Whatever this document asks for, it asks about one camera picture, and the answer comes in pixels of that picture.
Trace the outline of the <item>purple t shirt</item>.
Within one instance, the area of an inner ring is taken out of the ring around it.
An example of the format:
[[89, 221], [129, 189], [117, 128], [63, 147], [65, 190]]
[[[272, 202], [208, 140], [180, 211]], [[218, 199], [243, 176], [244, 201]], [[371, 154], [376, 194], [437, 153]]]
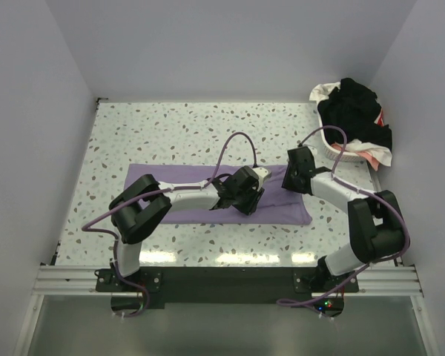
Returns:
[[[281, 224], [308, 225], [312, 218], [307, 212], [300, 194], [282, 188], [286, 167], [270, 165], [271, 179], [265, 182], [265, 189], [256, 211], [246, 216], [230, 207], [216, 211], [188, 210], [168, 213], [164, 224]], [[158, 181], [171, 183], [194, 183], [209, 178], [213, 166], [206, 165], [129, 165], [124, 187], [128, 188], [142, 175], [151, 174]]]

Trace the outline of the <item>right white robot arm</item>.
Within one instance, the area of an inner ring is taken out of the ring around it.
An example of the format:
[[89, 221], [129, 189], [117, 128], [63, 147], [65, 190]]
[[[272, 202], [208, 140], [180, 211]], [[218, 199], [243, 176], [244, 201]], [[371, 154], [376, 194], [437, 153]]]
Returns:
[[305, 281], [312, 290], [333, 291], [342, 277], [370, 263], [396, 258], [410, 245], [406, 224], [391, 191], [366, 191], [339, 177], [327, 167], [317, 167], [309, 148], [288, 151], [282, 187], [330, 202], [346, 213], [349, 242], [321, 257]]

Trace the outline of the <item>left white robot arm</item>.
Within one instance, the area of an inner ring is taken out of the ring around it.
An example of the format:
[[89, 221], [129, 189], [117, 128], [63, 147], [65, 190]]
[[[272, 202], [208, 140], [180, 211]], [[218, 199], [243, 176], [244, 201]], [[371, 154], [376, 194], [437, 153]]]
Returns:
[[263, 184], [270, 177], [270, 169], [258, 166], [243, 166], [233, 174], [192, 184], [159, 182], [151, 174], [141, 176], [109, 205], [111, 222], [120, 233], [113, 283], [123, 291], [137, 286], [142, 242], [167, 214], [235, 208], [249, 216], [256, 211]]

